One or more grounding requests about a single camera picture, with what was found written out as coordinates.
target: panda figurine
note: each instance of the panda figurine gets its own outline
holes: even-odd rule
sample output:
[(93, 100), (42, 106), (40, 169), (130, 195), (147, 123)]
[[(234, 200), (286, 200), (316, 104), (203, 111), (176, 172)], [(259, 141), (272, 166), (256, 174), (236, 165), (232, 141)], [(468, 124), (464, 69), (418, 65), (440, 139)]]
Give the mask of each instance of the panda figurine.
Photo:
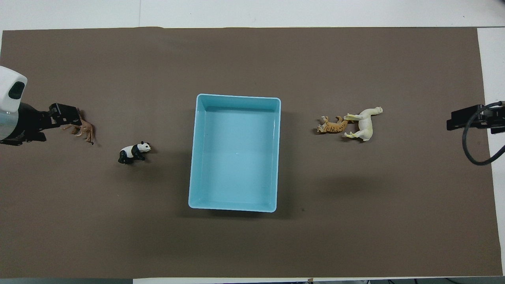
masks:
[(149, 152), (151, 150), (151, 146), (148, 143), (144, 143), (144, 141), (140, 142), (140, 144), (124, 147), (119, 152), (119, 160), (121, 164), (131, 164), (134, 160), (145, 160), (142, 152)]

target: light blue tray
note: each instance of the light blue tray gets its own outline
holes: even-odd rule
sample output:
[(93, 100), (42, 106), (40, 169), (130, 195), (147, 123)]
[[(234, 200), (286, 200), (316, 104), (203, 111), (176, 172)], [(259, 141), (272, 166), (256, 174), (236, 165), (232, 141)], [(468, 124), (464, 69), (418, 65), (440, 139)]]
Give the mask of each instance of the light blue tray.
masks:
[(189, 206), (274, 212), (281, 101), (199, 94)]

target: black cable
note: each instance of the black cable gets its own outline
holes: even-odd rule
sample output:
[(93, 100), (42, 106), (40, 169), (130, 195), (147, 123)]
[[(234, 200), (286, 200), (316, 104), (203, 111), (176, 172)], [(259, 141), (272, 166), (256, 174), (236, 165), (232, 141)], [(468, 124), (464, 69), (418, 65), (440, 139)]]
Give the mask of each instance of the black cable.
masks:
[(479, 110), (477, 110), (471, 117), (470, 119), (468, 120), (467, 124), (465, 125), (465, 130), (463, 130), (463, 137), (462, 137), (462, 142), (463, 142), (463, 151), (465, 152), (465, 155), (467, 156), (468, 160), (470, 160), (470, 162), (474, 163), (475, 165), (478, 165), (478, 166), (484, 166), (484, 165), (487, 165), (487, 164), (490, 164), (492, 163), (494, 160), (498, 159), (498, 157), (500, 157), (503, 153), (505, 153), (505, 145), (503, 147), (501, 147), (500, 150), (498, 150), (498, 152), (496, 152), (496, 154), (494, 154), (492, 157), (490, 157), (489, 159), (485, 160), (485, 161), (482, 161), (482, 162), (478, 162), (476, 161), (472, 155), (470, 155), (470, 152), (468, 152), (468, 147), (467, 147), (467, 133), (468, 133), (468, 129), (470, 129), (470, 125), (472, 124), (472, 122), (477, 118), (477, 116), (485, 111), (485, 110), (488, 110), (492, 107), (495, 107), (495, 106), (501, 106), (502, 105), (502, 102), (496, 102), (496, 103), (492, 103), (492, 104), (489, 104), (487, 106), (484, 106), (482, 108), (480, 108)]
[(463, 284), (463, 283), (459, 283), (459, 282), (456, 282), (456, 281), (452, 281), (452, 280), (451, 280), (451, 279), (449, 279), (449, 278), (445, 278), (445, 279), (447, 279), (447, 281), (452, 282), (452, 283), (454, 283), (454, 284)]

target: white table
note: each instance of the white table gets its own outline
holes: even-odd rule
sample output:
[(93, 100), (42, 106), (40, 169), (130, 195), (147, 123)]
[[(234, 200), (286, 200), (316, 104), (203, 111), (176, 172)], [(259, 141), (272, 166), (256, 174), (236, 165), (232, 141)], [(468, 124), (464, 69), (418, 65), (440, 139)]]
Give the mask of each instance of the white table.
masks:
[[(202, 27), (478, 27), (485, 103), (505, 101), (505, 2), (500, 0), (0, 0), (0, 33), (19, 29)], [(495, 153), (505, 135), (488, 132)], [(505, 271), (505, 157), (492, 164)], [(307, 281), (307, 278), (147, 278), (135, 284)], [(316, 281), (351, 278), (316, 278)]]

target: animal figurine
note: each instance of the animal figurine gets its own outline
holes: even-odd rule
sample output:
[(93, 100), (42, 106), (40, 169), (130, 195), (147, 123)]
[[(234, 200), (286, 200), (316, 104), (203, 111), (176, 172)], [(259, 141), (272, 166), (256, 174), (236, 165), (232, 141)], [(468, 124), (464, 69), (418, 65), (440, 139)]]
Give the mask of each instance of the animal figurine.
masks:
[(349, 132), (349, 134), (344, 133), (345, 137), (349, 138), (361, 138), (363, 141), (368, 141), (372, 137), (372, 115), (378, 115), (382, 113), (382, 107), (376, 107), (373, 109), (365, 109), (360, 112), (360, 114), (347, 114), (344, 116), (345, 120), (358, 121), (358, 127), (360, 130), (356, 133)]
[(151, 146), (149, 143), (144, 143), (144, 141), (141, 141), (137, 145), (124, 147), (119, 152), (118, 162), (121, 164), (131, 164), (134, 160), (144, 161), (145, 157), (142, 153), (149, 152), (150, 150)]
[(330, 122), (327, 116), (321, 116), (323, 125), (319, 124), (317, 126), (317, 132), (320, 133), (339, 133), (345, 130), (347, 127), (347, 120), (343, 120), (340, 116), (336, 117), (337, 122)]
[(81, 125), (74, 125), (74, 124), (68, 124), (62, 127), (63, 130), (66, 130), (70, 127), (74, 127), (71, 134), (75, 135), (76, 137), (81, 137), (84, 133), (86, 133), (86, 142), (91, 143), (93, 145), (93, 125), (84, 119), (82, 119), (81, 116), (81, 111), (77, 109), (77, 113), (79, 114), (79, 119), (81, 120)]

